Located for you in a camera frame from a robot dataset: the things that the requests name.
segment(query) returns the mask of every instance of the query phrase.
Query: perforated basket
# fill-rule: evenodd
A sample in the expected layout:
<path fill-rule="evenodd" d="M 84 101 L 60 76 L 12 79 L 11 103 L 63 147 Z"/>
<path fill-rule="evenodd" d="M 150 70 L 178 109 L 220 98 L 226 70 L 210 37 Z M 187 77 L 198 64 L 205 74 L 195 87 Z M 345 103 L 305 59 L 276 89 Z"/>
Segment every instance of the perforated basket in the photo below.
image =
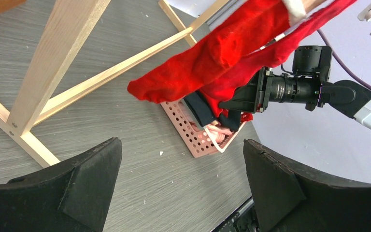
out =
<path fill-rule="evenodd" d="M 228 136 L 224 141 L 218 144 L 215 141 L 215 137 L 207 128 L 197 130 L 190 125 L 185 117 L 188 112 L 185 114 L 182 111 L 179 107 L 179 101 L 164 102 L 161 106 L 195 158 L 217 152 L 223 153 L 245 124 L 245 122 L 241 123 L 240 129 L 237 132 L 233 133 L 232 136 Z"/>

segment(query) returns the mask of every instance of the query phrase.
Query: red sock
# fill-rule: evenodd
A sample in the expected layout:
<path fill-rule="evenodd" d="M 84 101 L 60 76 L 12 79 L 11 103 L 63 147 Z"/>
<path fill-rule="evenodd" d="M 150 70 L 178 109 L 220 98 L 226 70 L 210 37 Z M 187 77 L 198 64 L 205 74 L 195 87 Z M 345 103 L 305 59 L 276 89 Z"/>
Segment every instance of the red sock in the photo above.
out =
<path fill-rule="evenodd" d="M 218 104 L 230 100 L 235 89 L 247 85 L 261 67 L 276 67 L 284 63 L 305 37 L 314 33 L 355 1 L 335 0 L 326 8 L 314 13 L 308 21 L 302 23 L 286 37 L 266 47 L 264 50 L 242 58 L 220 78 L 201 88 L 200 92 L 206 98 L 215 116 L 223 112 L 222 109 L 218 108 Z"/>
<path fill-rule="evenodd" d="M 288 28 L 288 12 L 281 0 L 248 0 L 194 47 L 131 81 L 128 91 L 155 103 L 178 100 L 219 78 L 241 57 Z"/>

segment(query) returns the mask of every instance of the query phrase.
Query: floor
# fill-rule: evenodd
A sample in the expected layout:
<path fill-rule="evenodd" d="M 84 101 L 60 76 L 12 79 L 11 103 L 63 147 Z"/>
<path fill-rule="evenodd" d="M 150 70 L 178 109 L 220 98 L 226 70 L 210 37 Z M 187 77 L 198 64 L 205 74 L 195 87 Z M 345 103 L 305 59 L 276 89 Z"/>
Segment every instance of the floor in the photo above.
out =
<path fill-rule="evenodd" d="M 0 101 L 10 109 L 54 0 L 28 0 L 0 15 Z M 193 18 L 181 14 L 185 24 Z M 195 36 L 209 31 L 204 25 Z M 176 32 L 157 0 L 113 0 L 55 94 Z M 105 225 L 114 231 L 210 231 L 249 196 L 243 139 L 257 139 L 251 123 L 224 154 L 193 158 L 159 105 L 127 93 L 139 78 L 188 48 L 181 40 L 66 108 L 32 132 L 60 160 L 118 136 L 123 161 Z M 41 167 L 0 131 L 0 183 Z"/>

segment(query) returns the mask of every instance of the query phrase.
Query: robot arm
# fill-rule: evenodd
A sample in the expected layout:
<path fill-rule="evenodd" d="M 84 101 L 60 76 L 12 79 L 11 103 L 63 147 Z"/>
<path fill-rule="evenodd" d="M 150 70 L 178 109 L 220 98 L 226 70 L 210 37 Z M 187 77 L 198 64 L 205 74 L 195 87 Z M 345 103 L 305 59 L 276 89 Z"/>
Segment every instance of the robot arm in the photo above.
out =
<path fill-rule="evenodd" d="M 329 46 L 300 46 L 294 54 L 292 73 L 275 75 L 264 67 L 249 84 L 238 88 L 230 101 L 220 103 L 219 107 L 262 113 L 272 101 L 303 103 L 309 111 L 328 103 L 371 129 L 371 90 L 349 80 L 329 82 L 331 60 Z"/>

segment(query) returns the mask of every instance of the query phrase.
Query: black cloth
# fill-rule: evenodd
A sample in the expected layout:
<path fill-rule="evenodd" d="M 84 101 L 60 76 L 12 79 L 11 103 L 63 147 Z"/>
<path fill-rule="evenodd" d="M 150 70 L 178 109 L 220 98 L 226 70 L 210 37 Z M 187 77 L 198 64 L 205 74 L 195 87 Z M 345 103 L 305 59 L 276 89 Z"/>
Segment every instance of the black cloth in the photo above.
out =
<path fill-rule="evenodd" d="M 222 113 L 216 118 L 206 99 L 198 91 L 185 96 L 184 101 L 202 127 L 217 120 L 221 123 L 222 127 L 226 127 L 230 129 L 230 131 L 238 131 L 240 128 L 241 111 L 230 110 L 228 112 L 228 117 Z"/>

